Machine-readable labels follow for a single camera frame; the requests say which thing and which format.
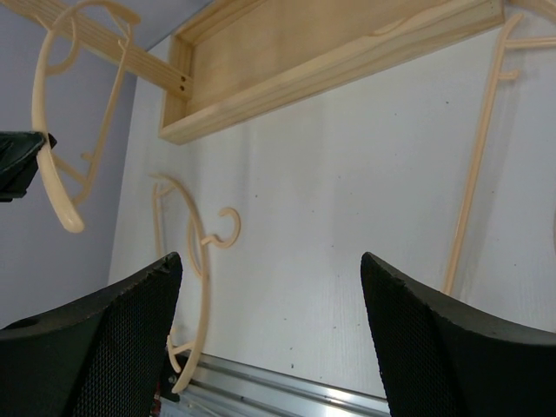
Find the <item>beige hanger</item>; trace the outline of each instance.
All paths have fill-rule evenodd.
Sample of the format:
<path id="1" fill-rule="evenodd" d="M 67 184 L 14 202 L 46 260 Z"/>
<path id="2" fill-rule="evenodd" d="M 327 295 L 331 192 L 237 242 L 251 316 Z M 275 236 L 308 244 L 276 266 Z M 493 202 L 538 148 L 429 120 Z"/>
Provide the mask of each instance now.
<path id="1" fill-rule="evenodd" d="M 48 24 L 40 17 L 36 17 L 44 28 L 47 35 L 44 38 L 43 46 L 39 53 L 38 63 L 36 65 L 35 83 L 33 85 L 33 99 L 31 107 L 32 128 L 35 131 L 42 132 L 48 137 L 49 129 L 46 123 L 45 108 L 45 84 L 48 76 L 61 74 L 67 70 L 77 58 L 80 44 L 79 18 L 77 12 L 88 6 L 103 6 L 108 11 L 110 17 L 118 28 L 122 31 L 124 39 L 120 40 L 119 46 L 122 49 L 122 59 L 120 61 L 116 80 L 110 93 L 110 98 L 106 110 L 104 112 L 103 124 L 100 128 L 100 134 L 95 146 L 93 154 L 84 153 L 82 158 L 90 162 L 87 175 L 81 175 L 75 168 L 66 163 L 63 159 L 54 156 L 51 152 L 50 144 L 47 142 L 38 152 L 36 159 L 38 167 L 43 178 L 44 187 L 50 199 L 50 203 L 60 219 L 62 225 L 73 233 L 83 231 L 84 224 L 81 216 L 77 213 L 75 205 L 83 202 L 89 195 L 93 182 L 96 178 L 96 172 L 103 154 L 106 136 L 108 134 L 109 125 L 116 108 L 116 100 L 122 87 L 123 75 L 125 73 L 126 62 L 128 58 L 129 48 L 133 43 L 132 26 L 138 24 L 141 18 L 133 11 L 121 6 L 110 0 L 84 0 L 75 6 L 66 9 L 53 24 Z M 64 26 L 71 23 L 73 39 L 71 49 L 68 56 L 59 64 L 49 65 L 50 52 L 56 36 L 60 34 Z M 70 198 L 63 183 L 56 171 L 56 166 L 67 174 L 72 176 L 82 186 L 82 191 L 73 199 Z"/>
<path id="2" fill-rule="evenodd" d="M 553 0 L 508 0 L 510 4 L 534 11 L 556 23 L 556 3 Z"/>
<path id="3" fill-rule="evenodd" d="M 556 17 L 556 5 L 549 0 L 512 0 L 511 3 L 515 3 L 520 6 L 522 5 L 532 10 L 552 10 L 553 17 Z M 465 239 L 469 213 L 471 212 L 473 197 L 475 189 L 477 187 L 477 181 L 479 179 L 480 165 L 485 151 L 485 144 L 487 142 L 488 129 L 490 127 L 490 121 L 493 114 L 494 99 L 496 98 L 498 83 L 500 81 L 514 81 L 520 75 L 520 71 L 518 69 L 508 72 L 502 72 L 504 56 L 508 50 L 526 50 L 556 47 L 556 37 L 508 39 L 513 29 L 520 22 L 523 16 L 524 15 L 520 13 L 511 17 L 502 28 L 498 36 L 498 41 L 496 43 L 493 63 L 490 69 L 488 82 L 486 84 L 485 94 L 483 96 L 479 127 L 477 129 L 473 157 L 467 176 L 463 203 L 461 204 L 460 217 L 458 219 L 458 225 L 453 239 L 452 252 L 450 254 L 449 263 L 447 266 L 444 287 L 442 289 L 442 291 L 447 295 L 452 295 L 453 292 L 453 284 L 460 261 L 463 241 Z"/>
<path id="4" fill-rule="evenodd" d="M 207 245 L 209 243 L 213 243 L 218 248 L 229 248 L 237 240 L 242 229 L 242 222 L 239 214 L 233 208 L 223 208 L 220 211 L 219 215 L 229 215 L 234 219 L 234 232 L 232 233 L 231 237 L 223 242 L 216 235 L 206 236 L 202 227 L 201 217 L 199 216 L 199 212 L 197 211 L 197 207 L 195 205 L 195 201 L 188 193 L 188 191 L 176 179 L 170 176 L 156 174 L 152 175 L 152 177 L 157 180 L 169 182 L 169 185 L 167 185 L 166 187 L 161 187 L 158 183 L 155 183 L 151 196 L 153 207 L 153 222 L 155 225 L 156 255 L 158 257 L 163 256 L 159 201 L 164 196 L 168 195 L 176 189 L 183 197 L 183 200 L 186 202 L 189 208 L 189 221 L 187 230 L 188 258 L 191 268 L 195 271 L 195 274 L 201 280 L 202 285 L 201 316 L 199 318 L 199 325 L 197 328 L 197 336 L 195 340 L 181 346 L 174 346 L 171 336 L 175 333 L 175 329 L 172 329 L 172 331 L 170 331 L 170 335 L 168 336 L 167 340 L 170 363 L 177 373 L 181 372 L 177 383 L 172 388 L 172 392 L 179 393 L 180 391 L 185 389 L 191 381 L 191 377 L 193 376 L 193 373 L 197 367 L 197 363 L 199 362 L 201 351 L 204 347 L 204 342 L 207 337 L 210 310 L 209 253 L 207 251 Z M 199 250 L 200 262 L 198 262 L 195 257 L 195 238 L 197 240 L 196 246 Z M 185 365 L 185 368 L 182 370 L 175 356 L 187 350 L 190 350 L 191 353 L 189 354 L 188 362 Z"/>

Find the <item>metal track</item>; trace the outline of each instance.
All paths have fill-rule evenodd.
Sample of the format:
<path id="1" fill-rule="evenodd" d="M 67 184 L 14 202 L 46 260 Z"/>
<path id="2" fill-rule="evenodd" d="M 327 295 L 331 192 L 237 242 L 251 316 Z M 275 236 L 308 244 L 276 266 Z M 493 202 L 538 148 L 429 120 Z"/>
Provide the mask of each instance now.
<path id="1" fill-rule="evenodd" d="M 389 416 L 385 400 L 203 355 L 179 404 L 162 417 Z"/>

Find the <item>ceiling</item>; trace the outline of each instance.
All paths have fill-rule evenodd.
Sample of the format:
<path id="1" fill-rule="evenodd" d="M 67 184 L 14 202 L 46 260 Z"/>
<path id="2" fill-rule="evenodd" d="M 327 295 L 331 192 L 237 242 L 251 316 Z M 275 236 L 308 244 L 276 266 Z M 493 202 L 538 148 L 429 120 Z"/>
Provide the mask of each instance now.
<path id="1" fill-rule="evenodd" d="M 75 4 L 79 0 L 63 0 L 66 4 Z M 211 0 L 116 0 L 135 13 L 142 21 L 135 28 L 136 44 L 144 49 L 150 49 L 159 43 L 175 28 L 189 20 Z M 116 26 L 104 10 L 89 7 L 83 11 L 86 15 L 118 31 Z"/>

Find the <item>black object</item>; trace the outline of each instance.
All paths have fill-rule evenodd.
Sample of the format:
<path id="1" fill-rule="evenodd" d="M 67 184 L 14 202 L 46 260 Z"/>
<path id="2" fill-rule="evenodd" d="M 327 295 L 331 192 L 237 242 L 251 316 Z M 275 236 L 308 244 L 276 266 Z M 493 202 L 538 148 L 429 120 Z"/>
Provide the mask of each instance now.
<path id="1" fill-rule="evenodd" d="M 50 146 L 56 145 L 49 135 Z M 46 143 L 40 132 L 0 132 L 0 202 L 22 198 L 33 181 L 36 154 Z"/>
<path id="2" fill-rule="evenodd" d="M 148 416 L 182 281 L 178 254 L 0 331 L 0 416 Z"/>
<path id="3" fill-rule="evenodd" d="M 472 308 L 371 254 L 361 280 L 393 417 L 556 415 L 556 334 Z"/>

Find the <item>wooden shelf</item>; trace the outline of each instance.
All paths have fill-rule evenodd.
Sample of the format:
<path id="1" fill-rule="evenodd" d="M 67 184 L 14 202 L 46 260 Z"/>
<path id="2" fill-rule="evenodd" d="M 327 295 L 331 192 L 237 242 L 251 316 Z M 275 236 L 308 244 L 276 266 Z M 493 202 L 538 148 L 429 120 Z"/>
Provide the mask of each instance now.
<path id="1" fill-rule="evenodd" d="M 160 137 L 183 144 L 491 29 L 502 0 L 221 0 L 172 39 L 193 78 Z"/>

